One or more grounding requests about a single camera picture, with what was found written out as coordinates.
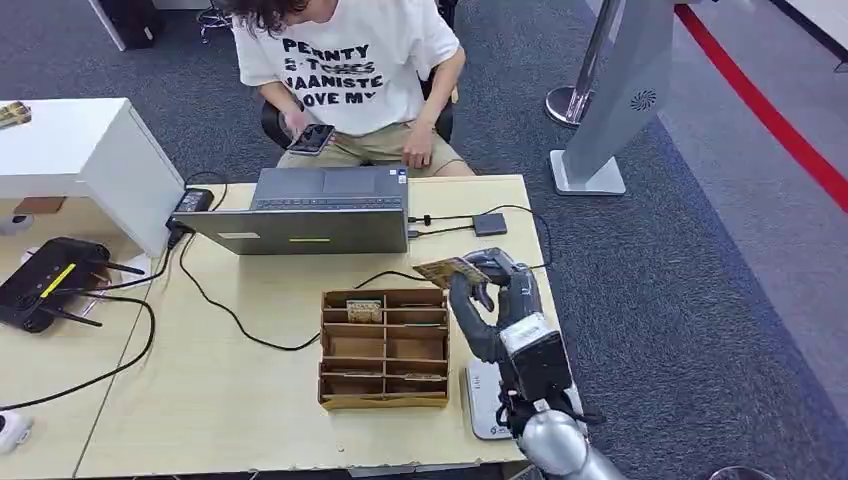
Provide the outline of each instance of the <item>robotic hand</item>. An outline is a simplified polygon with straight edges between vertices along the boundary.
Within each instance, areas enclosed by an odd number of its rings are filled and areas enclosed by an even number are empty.
[[[485,283],[474,285],[454,273],[449,296],[472,353],[500,368],[498,423],[509,427],[518,447],[547,478],[625,480],[578,427],[578,420],[587,419],[574,412],[564,392],[572,385],[568,359],[559,331],[542,314],[533,272],[499,248],[469,253],[465,260],[500,287],[495,325],[484,322],[472,302],[494,311]]]

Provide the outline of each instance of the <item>black cable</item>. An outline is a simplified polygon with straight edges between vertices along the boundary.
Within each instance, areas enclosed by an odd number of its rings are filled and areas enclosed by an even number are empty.
[[[230,316],[233,318],[233,320],[235,320],[236,325],[238,325],[239,330],[241,330],[241,333],[244,334],[245,337],[247,337],[248,339],[250,339],[250,340],[252,340],[252,341],[254,341],[254,342],[256,342],[260,345],[264,345],[266,347],[270,347],[270,348],[273,348],[275,350],[282,350],[284,352],[297,352],[299,350],[303,350],[304,348],[312,345],[313,343],[315,343],[318,340],[318,338],[321,336],[320,333],[316,333],[315,336],[310,338],[306,343],[303,343],[303,344],[298,345],[296,347],[285,347],[285,346],[282,346],[282,345],[277,345],[275,343],[266,342],[265,340],[254,337],[253,335],[248,333],[248,331],[244,328],[244,325],[242,325],[241,320],[239,320],[238,315],[236,315],[236,313],[234,311],[232,311],[226,305],[219,303],[219,302],[216,302],[215,300],[212,300],[211,298],[209,298],[209,295],[207,295],[206,291],[203,290],[203,287],[200,286],[200,282],[198,282],[197,279],[194,278],[194,275],[192,275],[188,271],[188,269],[185,267],[185,263],[184,263],[185,254],[188,251],[188,248],[193,243],[195,235],[197,235],[197,234],[196,233],[191,234],[191,237],[189,237],[189,240],[188,240],[188,242],[186,242],[185,247],[183,247],[183,251],[180,252],[180,260],[179,260],[180,269],[182,269],[182,271],[186,274],[186,276],[188,276],[188,278],[191,279],[192,283],[194,283],[194,286],[197,287],[197,290],[200,292],[200,295],[203,296],[204,300],[206,300],[207,303],[214,305],[214,306],[220,308],[221,310],[227,312],[228,314],[230,314]]]
[[[83,388],[90,387],[90,386],[94,385],[95,383],[98,383],[98,382],[101,382],[103,380],[106,380],[107,378],[113,377],[113,376],[123,372],[124,370],[132,367],[133,365],[138,363],[142,358],[144,358],[145,355],[147,355],[147,353],[150,351],[150,347],[153,346],[153,337],[156,333],[156,315],[153,313],[153,308],[150,306],[149,303],[145,302],[144,300],[138,300],[138,299],[130,298],[130,297],[107,297],[107,296],[93,295],[93,294],[84,294],[84,295],[87,296],[87,297],[99,298],[101,300],[108,300],[108,301],[112,301],[112,302],[135,303],[135,304],[141,305],[142,307],[145,308],[145,310],[147,310],[147,314],[150,316],[150,334],[147,336],[147,343],[145,343],[144,348],[141,350],[141,353],[139,353],[135,358],[130,360],[128,363],[121,365],[120,367],[112,370],[111,372],[104,373],[103,375],[100,375],[99,377],[94,378],[92,380],[89,380],[85,383],[81,383],[81,384],[77,385],[76,387],[72,387],[72,388],[69,388],[65,391],[55,393],[55,394],[50,395],[48,397],[39,398],[37,400],[30,400],[28,402],[18,403],[18,404],[15,404],[15,405],[0,406],[0,412],[9,411],[9,410],[18,410],[20,408],[26,408],[26,407],[31,407],[33,405],[39,405],[39,404],[42,404],[42,403],[47,403],[47,402],[50,402],[52,400],[56,400],[57,398],[62,398],[66,395],[70,395],[72,393],[78,392],[78,391],[82,390]]]
[[[512,204],[498,205],[497,207],[492,208],[490,210],[487,210],[487,211],[485,211],[485,212],[483,212],[479,215],[488,215],[490,213],[494,213],[494,212],[496,212],[498,210],[502,210],[504,208],[517,208],[518,210],[523,210],[523,211],[529,213],[530,215],[533,215],[534,218],[538,218],[542,222],[542,225],[545,227],[545,243],[547,243],[547,245],[548,245],[548,259],[544,263],[542,263],[541,265],[534,265],[534,266],[530,267],[530,269],[536,270],[536,269],[539,269],[539,268],[546,268],[546,267],[550,267],[551,265],[553,265],[554,261],[556,260],[556,256],[554,255],[554,248],[553,248],[553,237],[551,236],[551,226],[548,225],[548,221],[545,220],[545,217],[539,215],[538,213],[534,212],[533,210],[531,210],[527,207],[522,207],[521,205],[512,205]],[[460,219],[466,219],[466,218],[474,218],[476,216],[478,216],[478,215],[452,215],[452,216],[448,216],[448,217],[431,217],[430,215],[424,215],[423,217],[409,217],[409,223],[425,222],[426,225],[429,225],[429,222],[431,220],[460,220]],[[436,234],[436,233],[455,232],[455,231],[459,231],[459,230],[468,230],[468,229],[472,229],[472,228],[474,228],[473,225],[466,225],[466,226],[463,226],[463,227],[446,228],[446,229],[443,229],[443,230],[431,230],[431,231],[428,231],[428,232],[419,232],[419,231],[415,231],[415,230],[413,230],[411,232],[415,232],[414,237],[412,237],[412,238],[415,238],[415,237],[423,237],[423,236],[426,236],[426,235],[433,235],[433,234]]]
[[[183,181],[183,188],[184,189],[188,188],[191,181],[194,180],[196,177],[199,177],[201,175],[212,175],[213,177],[217,177],[218,180],[220,180],[221,183],[224,184],[224,194],[221,195],[221,199],[218,200],[218,203],[216,203],[215,206],[212,207],[212,211],[214,212],[215,210],[218,210],[218,207],[220,207],[221,204],[224,203],[224,199],[227,198],[227,193],[229,193],[229,190],[230,190],[230,186],[229,186],[230,181],[229,181],[229,179],[227,179],[227,177],[225,175],[223,175],[221,173],[218,173],[218,172],[215,172],[215,171],[212,171],[212,170],[201,170],[199,172],[192,173],[191,175],[186,177],[185,181]]]
[[[443,228],[441,230],[428,230],[426,232],[421,232],[419,230],[410,230],[409,238],[426,237],[427,235],[435,235],[437,233],[458,232],[460,230],[473,230],[473,229],[474,229],[474,225],[463,225],[461,227]]]
[[[385,272],[380,272],[377,275],[374,275],[373,277],[369,278],[368,280],[365,280],[364,282],[360,283],[359,285],[353,287],[353,289],[359,290],[360,288],[364,287],[365,285],[368,285],[369,283],[373,282],[374,280],[377,280],[380,277],[385,277],[386,275],[395,275],[395,276],[398,276],[398,277],[407,278],[409,280],[415,280],[417,282],[427,282],[427,281],[429,281],[429,280],[427,280],[426,278],[423,278],[423,277],[416,277],[416,276],[409,275],[409,274],[406,274],[406,273],[396,272],[394,270],[386,270]]]
[[[142,283],[151,282],[156,280],[165,274],[165,271],[168,270],[168,261],[171,258],[171,253],[173,253],[174,248],[170,245],[168,246],[168,251],[165,252],[165,259],[162,261],[162,268],[159,269],[158,272],[150,275],[149,277],[139,278],[138,280],[133,280],[127,283],[119,283],[117,285],[108,285],[105,287],[94,287],[94,288],[57,288],[53,291],[53,295],[79,295],[82,293],[89,292],[108,292],[110,290],[117,290],[119,288],[127,288],[134,287],[136,285],[140,285]]]
[[[495,207],[491,210],[488,210],[486,212],[483,212],[480,215],[488,215],[490,213],[496,212],[498,210],[502,210],[504,208],[517,208],[518,210],[523,210],[523,211],[529,213],[530,215],[533,215],[533,217],[538,218],[539,221],[542,222],[542,225],[545,227],[545,243],[548,244],[548,259],[545,260],[544,263],[542,263],[540,265],[534,265],[534,266],[530,267],[530,270],[537,270],[539,268],[547,268],[547,267],[552,266],[554,264],[554,261],[556,261],[556,255],[554,255],[555,252],[554,252],[553,237],[551,235],[551,226],[548,225],[548,221],[545,220],[545,217],[541,216],[540,214],[534,212],[533,210],[531,210],[527,207],[522,207],[521,205],[512,205],[512,204],[498,205],[497,207]]]

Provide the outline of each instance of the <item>hand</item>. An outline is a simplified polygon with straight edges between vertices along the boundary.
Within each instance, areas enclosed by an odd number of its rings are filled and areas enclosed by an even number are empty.
[[[295,110],[284,114],[286,119],[286,127],[292,132],[292,141],[297,140],[307,125],[317,123],[307,112]]]
[[[424,168],[430,165],[433,154],[433,129],[427,124],[415,122],[409,138],[403,146],[402,160],[409,168]]]

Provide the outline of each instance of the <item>printed text on t-shirt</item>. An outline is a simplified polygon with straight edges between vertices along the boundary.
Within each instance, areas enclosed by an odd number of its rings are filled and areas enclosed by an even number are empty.
[[[377,94],[373,89],[383,86],[383,76],[373,75],[376,71],[374,62],[367,61],[368,47],[369,45],[366,44],[336,50],[319,50],[306,42],[296,42],[284,38],[283,48],[286,53],[296,50],[298,53],[308,56],[300,62],[298,62],[298,59],[290,57],[284,59],[286,85],[293,92],[328,87],[354,90],[344,92],[343,96],[340,92],[298,95],[307,107],[363,103],[366,99]],[[304,75],[288,73],[304,70],[306,71]]]

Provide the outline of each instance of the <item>red floor line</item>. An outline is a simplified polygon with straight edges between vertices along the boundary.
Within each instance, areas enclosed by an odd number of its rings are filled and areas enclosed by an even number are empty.
[[[777,111],[757,86],[745,76],[742,69],[730,58],[688,5],[675,5],[674,11],[739,98],[748,105],[748,108],[795,161],[818,182],[844,212],[848,213],[848,180],[798,133],[786,117]]]

